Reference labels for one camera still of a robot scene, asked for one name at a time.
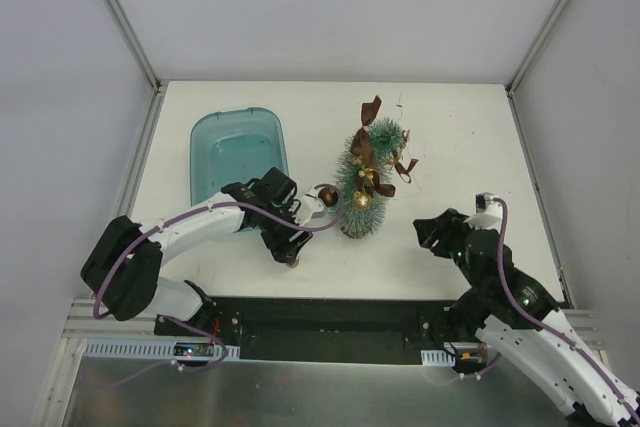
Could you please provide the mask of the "gold glitter ball ornament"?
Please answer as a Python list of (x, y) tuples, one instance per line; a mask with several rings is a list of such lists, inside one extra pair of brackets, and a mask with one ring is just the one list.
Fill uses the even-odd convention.
[(295, 268), (295, 267), (297, 267), (299, 265), (299, 262), (300, 262), (300, 258), (296, 257), (296, 258), (292, 259), (291, 261), (287, 262), (286, 265), (289, 268)]

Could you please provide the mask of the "brown matte ball ornament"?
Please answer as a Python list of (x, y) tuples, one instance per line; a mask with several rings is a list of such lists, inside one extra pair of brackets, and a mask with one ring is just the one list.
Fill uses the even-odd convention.
[(322, 201), (322, 203), (330, 208), (335, 206), (339, 201), (339, 194), (337, 191), (330, 187), (323, 187), (318, 194), (318, 198)]

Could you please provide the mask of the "gold ball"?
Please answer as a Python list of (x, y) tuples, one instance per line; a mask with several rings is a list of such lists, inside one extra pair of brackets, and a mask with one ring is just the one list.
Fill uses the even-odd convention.
[(357, 190), (352, 196), (352, 205), (358, 211), (367, 211), (372, 204), (372, 197), (364, 190)]

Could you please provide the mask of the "gold berry sprig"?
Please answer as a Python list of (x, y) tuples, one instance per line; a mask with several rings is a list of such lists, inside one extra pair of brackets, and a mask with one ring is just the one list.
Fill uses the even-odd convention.
[[(404, 138), (402, 131), (401, 143), (403, 142), (403, 140)], [(391, 168), (392, 165), (395, 164), (396, 169), (400, 174), (411, 175), (411, 172), (417, 165), (418, 160), (415, 158), (411, 158), (407, 168), (404, 167), (403, 163), (398, 162), (396, 155), (401, 149), (401, 143), (393, 154), (389, 154), (387, 156), (383, 165), (385, 167)], [(359, 166), (363, 171), (365, 171), (366, 169), (372, 171), (376, 167), (375, 149), (371, 140), (371, 136), (366, 127), (361, 127), (356, 131), (351, 141), (349, 152), (352, 155), (351, 162), (354, 165)]]

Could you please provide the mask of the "small frosted green christmas tree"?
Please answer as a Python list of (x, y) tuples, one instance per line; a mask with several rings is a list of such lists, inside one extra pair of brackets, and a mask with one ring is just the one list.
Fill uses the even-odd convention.
[(389, 117), (358, 129), (345, 142), (336, 172), (336, 186), (345, 201), (338, 226), (345, 236), (362, 239), (381, 228), (387, 203), (396, 192), (392, 176), (412, 181), (415, 163), (402, 163), (407, 143), (408, 132)]

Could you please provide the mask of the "teal transparent plastic bin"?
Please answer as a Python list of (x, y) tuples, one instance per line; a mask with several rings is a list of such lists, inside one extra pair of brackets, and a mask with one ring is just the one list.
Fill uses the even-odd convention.
[(288, 162), (278, 116), (265, 108), (215, 112), (202, 117), (190, 134), (190, 201), (199, 204), (234, 183), (261, 178)]

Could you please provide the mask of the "brown ribbon bow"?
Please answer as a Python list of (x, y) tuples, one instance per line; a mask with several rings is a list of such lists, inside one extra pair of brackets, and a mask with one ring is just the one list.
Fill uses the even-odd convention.
[(399, 147), (403, 131), (398, 123), (389, 119), (387, 127), (381, 130), (380, 140), (375, 142), (375, 130), (382, 125), (382, 119), (378, 119), (381, 106), (382, 99), (376, 95), (372, 101), (362, 103), (360, 112), (361, 126), (359, 129), (366, 127), (371, 136), (375, 149), (376, 167), (372, 171), (368, 169), (363, 171), (359, 166), (351, 162), (356, 168), (352, 176), (355, 191), (366, 191), (372, 197), (372, 200), (375, 195), (385, 198), (393, 198), (395, 196), (396, 187), (384, 180), (389, 170), (392, 170), (393, 167), (385, 167), (383, 163), (387, 156), (393, 154)]

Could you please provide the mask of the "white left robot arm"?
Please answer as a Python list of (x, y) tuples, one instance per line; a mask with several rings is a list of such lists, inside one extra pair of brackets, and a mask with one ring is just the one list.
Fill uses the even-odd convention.
[(168, 220), (136, 223), (113, 219), (81, 269), (99, 307), (118, 321), (141, 313), (169, 316), (188, 335), (204, 334), (211, 324), (205, 294), (191, 281), (161, 276), (180, 254), (214, 238), (258, 229), (273, 259), (293, 266), (311, 239), (310, 220), (326, 207), (320, 191), (298, 196), (297, 185), (277, 168), (246, 184), (235, 182), (190, 210)]

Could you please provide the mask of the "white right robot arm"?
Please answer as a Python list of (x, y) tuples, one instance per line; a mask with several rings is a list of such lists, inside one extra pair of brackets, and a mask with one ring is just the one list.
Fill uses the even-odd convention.
[(505, 243), (508, 215), (506, 201), (497, 197), (472, 216), (448, 209), (414, 220), (419, 245), (452, 261), (469, 285), (430, 321), (428, 334), (449, 354), (458, 341), (476, 339), (493, 348), (570, 426), (638, 425), (638, 391), (597, 358), (547, 289), (515, 266)]

